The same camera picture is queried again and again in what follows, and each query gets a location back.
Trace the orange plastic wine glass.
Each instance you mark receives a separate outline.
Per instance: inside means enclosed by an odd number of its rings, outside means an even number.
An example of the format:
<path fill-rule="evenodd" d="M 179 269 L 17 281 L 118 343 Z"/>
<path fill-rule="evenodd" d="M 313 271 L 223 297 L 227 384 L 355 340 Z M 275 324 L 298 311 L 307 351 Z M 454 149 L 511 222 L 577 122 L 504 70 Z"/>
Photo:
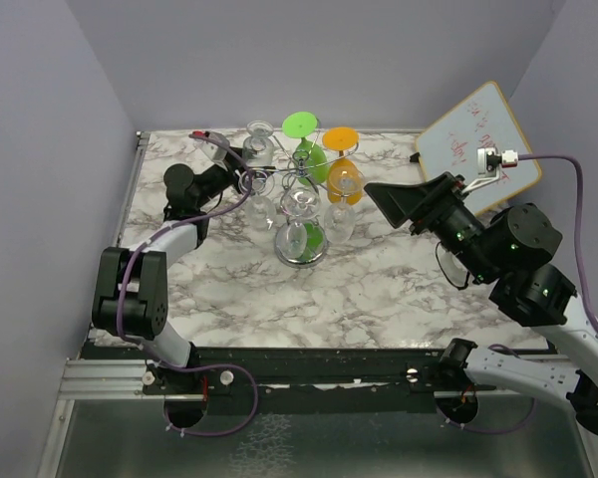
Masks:
<path fill-rule="evenodd" d="M 326 187 L 331 203 L 343 202 L 353 206 L 363 196 L 362 174 L 355 163 L 348 158 L 348 153 L 356 150 L 358 142 L 358 133 L 347 126 L 331 128 L 323 136 L 324 147 L 338 153 L 327 176 Z"/>

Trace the clear wine glass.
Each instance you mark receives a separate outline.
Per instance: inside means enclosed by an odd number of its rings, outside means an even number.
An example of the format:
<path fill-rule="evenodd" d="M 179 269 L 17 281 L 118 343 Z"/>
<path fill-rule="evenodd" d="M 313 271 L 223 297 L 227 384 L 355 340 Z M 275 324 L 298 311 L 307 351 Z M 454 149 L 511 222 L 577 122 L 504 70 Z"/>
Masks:
<path fill-rule="evenodd" d="M 243 208 L 247 222 L 255 230 L 269 231 L 274 225 L 276 207 L 269 197 L 274 184 L 274 178 L 265 169 L 253 169 L 250 176 L 244 173 L 240 178 L 241 189 L 250 188 Z"/>
<path fill-rule="evenodd" d="M 248 137 L 242 145 L 243 159 L 249 167 L 270 166 L 275 146 L 272 142 L 273 126 L 261 119 L 251 121 L 246 130 Z"/>
<path fill-rule="evenodd" d="M 323 227 L 331 243 L 343 244 L 351 238 L 356 224 L 353 206 L 343 202 L 330 202 L 324 215 Z"/>
<path fill-rule="evenodd" d="M 313 189 L 297 187 L 284 193 L 280 205 L 287 222 L 279 230 L 275 245 L 285 259 L 296 260 L 308 244 L 305 223 L 317 216 L 321 199 Z"/>

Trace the green plastic wine glass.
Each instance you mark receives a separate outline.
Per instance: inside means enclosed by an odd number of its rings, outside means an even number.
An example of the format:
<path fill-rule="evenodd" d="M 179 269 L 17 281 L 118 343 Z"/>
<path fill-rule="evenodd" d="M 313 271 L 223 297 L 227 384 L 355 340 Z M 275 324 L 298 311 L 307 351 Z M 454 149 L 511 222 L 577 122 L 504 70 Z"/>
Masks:
<path fill-rule="evenodd" d="M 316 139 L 310 139 L 309 136 L 317 131 L 319 120 L 309 112 L 296 112 L 289 115 L 282 123 L 283 133 L 294 139 L 299 140 L 295 151 L 300 151 L 300 157 L 305 166 L 306 174 L 300 179 L 304 185 L 308 185 L 308 179 L 312 179 L 316 184 L 322 184 L 326 181 L 329 165 L 325 152 L 317 143 Z"/>

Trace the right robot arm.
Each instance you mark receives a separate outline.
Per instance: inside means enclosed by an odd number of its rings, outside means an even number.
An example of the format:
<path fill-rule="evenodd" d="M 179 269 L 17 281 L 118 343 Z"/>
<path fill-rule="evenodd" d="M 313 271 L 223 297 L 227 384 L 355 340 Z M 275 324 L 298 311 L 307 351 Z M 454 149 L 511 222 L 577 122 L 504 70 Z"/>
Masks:
<path fill-rule="evenodd" d="M 431 232 L 508 318 L 539 333 L 572 362 L 571 368 L 505 356 L 468 340 L 452 340 L 438 377 L 447 388 L 465 384 L 507 388 L 572 411 L 598 436 L 598 332 L 582 295 L 550 261 L 562 235 L 533 204 L 508 207 L 483 225 L 464 204 L 460 176 L 446 172 L 419 185 L 369 182 L 364 187 L 388 222 Z"/>

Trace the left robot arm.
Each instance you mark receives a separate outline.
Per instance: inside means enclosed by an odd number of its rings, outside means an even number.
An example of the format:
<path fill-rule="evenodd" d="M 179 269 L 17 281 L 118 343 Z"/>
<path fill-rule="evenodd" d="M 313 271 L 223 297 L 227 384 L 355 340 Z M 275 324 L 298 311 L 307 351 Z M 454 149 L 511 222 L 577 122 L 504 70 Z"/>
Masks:
<path fill-rule="evenodd" d="M 202 173 L 184 163 L 170 166 L 163 175 L 166 207 L 159 229 L 139 244 L 109 247 L 101 255 L 93 327 L 139 346 L 167 367 L 165 380 L 181 393 L 199 384 L 199 358 L 195 345 L 168 322 L 167 272 L 205 240 L 209 220 L 219 215 L 206 212 L 206 204 L 228 188 L 243 192 L 245 173 L 241 161 L 230 155 Z"/>

